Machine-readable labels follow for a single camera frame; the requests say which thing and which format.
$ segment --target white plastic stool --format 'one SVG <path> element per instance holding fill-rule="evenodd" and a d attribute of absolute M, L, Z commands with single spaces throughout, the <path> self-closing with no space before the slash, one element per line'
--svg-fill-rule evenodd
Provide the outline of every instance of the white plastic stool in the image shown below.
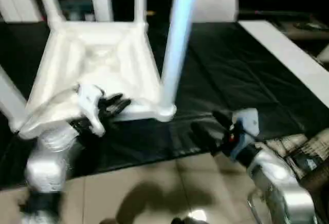
<path fill-rule="evenodd" d="M 135 0 L 133 22 L 100 23 L 65 21 L 57 0 L 43 0 L 50 35 L 27 113 L 63 90 L 87 83 L 103 89 L 106 96 L 121 92 L 133 100 L 119 120 L 171 120 L 176 112 L 174 101 L 191 28 L 193 0 L 174 0 L 161 80 L 147 37 L 145 1 Z M 80 115 L 77 95 L 66 95 L 36 125 Z M 31 129 L 23 130 L 22 135 Z"/>

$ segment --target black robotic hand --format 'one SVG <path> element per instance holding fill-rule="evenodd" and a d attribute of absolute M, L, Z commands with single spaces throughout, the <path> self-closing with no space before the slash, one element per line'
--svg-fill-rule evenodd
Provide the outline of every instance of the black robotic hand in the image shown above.
<path fill-rule="evenodd" d="M 254 124 L 254 110 L 246 109 L 240 114 L 247 118 L 244 119 L 245 124 L 242 122 L 243 118 L 237 119 L 233 123 L 231 116 L 214 111 L 213 116 L 218 123 L 215 129 L 205 127 L 200 123 L 192 123 L 191 128 L 194 136 L 200 143 L 206 144 L 212 156 L 223 152 L 232 160 L 237 160 L 242 165 L 248 165 L 250 159 L 259 151 L 253 146 L 253 143 L 250 144 L 250 141 L 257 142 L 257 137 L 245 129 L 246 125 L 251 128 L 256 125 Z"/>
<path fill-rule="evenodd" d="M 97 115 L 99 121 L 103 123 L 106 119 L 117 116 L 129 106 L 130 103 L 131 100 L 123 98 L 123 94 L 121 93 L 114 94 L 110 98 L 105 98 L 104 95 L 102 95 L 98 100 L 97 107 L 95 107 L 95 110 L 97 110 L 95 115 Z M 89 130 L 92 123 L 89 117 L 83 117 L 71 121 L 70 125 L 81 134 L 82 132 Z"/>

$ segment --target black mat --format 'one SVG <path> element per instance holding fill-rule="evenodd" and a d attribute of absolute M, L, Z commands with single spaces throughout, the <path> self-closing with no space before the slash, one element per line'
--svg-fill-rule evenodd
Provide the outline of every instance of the black mat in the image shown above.
<path fill-rule="evenodd" d="M 45 25 L 23 27 L 33 27 L 30 36 L 39 39 L 31 40 L 34 45 L 29 50 L 39 53 L 47 40 Z M 149 39 L 159 70 L 162 68 L 167 31 L 167 25 L 149 28 Z M 17 60 L 38 62 L 40 56 L 29 59 L 16 52 L 8 53 L 6 58 L 15 59 L 17 64 Z M 35 74 L 35 69 L 31 69 L 31 74 Z M 28 86 L 31 84 L 27 82 L 23 85 Z M 263 139 L 296 133 L 312 135 L 329 126 L 329 109 L 236 23 L 193 25 L 176 105 L 177 114 L 171 122 L 121 122 L 117 124 L 117 130 L 109 131 L 101 139 L 83 137 L 87 148 L 76 162 L 74 176 L 205 152 L 204 145 L 193 139 L 190 123 L 200 121 L 216 126 L 211 117 L 214 109 L 228 112 L 256 107 L 260 116 L 260 138 Z M 34 141 L 12 139 L 8 144 L 0 164 L 2 188 L 24 182 L 24 166 Z"/>

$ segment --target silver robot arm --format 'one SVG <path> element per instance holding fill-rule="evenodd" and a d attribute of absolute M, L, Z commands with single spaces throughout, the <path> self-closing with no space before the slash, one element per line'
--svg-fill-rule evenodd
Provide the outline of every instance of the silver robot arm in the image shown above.
<path fill-rule="evenodd" d="M 247 168 L 247 172 L 256 187 L 263 192 L 273 223 L 317 222 L 310 194 L 300 187 L 291 168 L 283 159 L 262 149 Z M 253 209 L 252 199 L 250 195 L 249 206 L 255 218 L 259 220 Z"/>
<path fill-rule="evenodd" d="M 103 92 L 95 86 L 80 86 L 78 95 L 84 117 L 57 122 L 43 131 L 29 156 L 25 170 L 29 196 L 21 205 L 23 224 L 60 222 L 65 181 L 69 177 L 71 163 L 83 147 L 78 136 L 89 129 L 102 136 L 105 130 L 100 120 L 116 116 L 130 104 L 129 99 L 122 98 L 122 94 L 104 98 Z"/>
<path fill-rule="evenodd" d="M 300 187 L 289 165 L 269 149 L 259 146 L 256 135 L 259 133 L 256 109 L 246 109 L 236 113 L 235 123 L 218 112 L 214 117 L 225 129 L 224 137 L 201 124 L 192 124 L 194 135 L 207 143 L 215 157 L 223 152 L 233 161 L 238 161 L 246 169 L 256 187 L 262 191 L 275 224 L 317 223 L 315 208 L 308 191 Z M 252 202 L 248 203 L 258 224 L 260 218 Z"/>

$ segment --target tile floor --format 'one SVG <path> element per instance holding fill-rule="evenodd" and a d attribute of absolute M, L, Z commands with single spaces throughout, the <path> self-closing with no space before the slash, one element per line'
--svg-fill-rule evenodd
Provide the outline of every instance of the tile floor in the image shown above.
<path fill-rule="evenodd" d="M 207 222 L 255 223 L 247 207 L 254 184 L 244 169 L 224 156 L 209 154 L 133 167 L 70 180 L 63 205 L 64 223 L 170 224 L 202 209 Z M 1 223 L 18 223 L 17 202 L 25 189 L 0 192 Z M 266 208 L 259 213 L 270 223 Z"/>

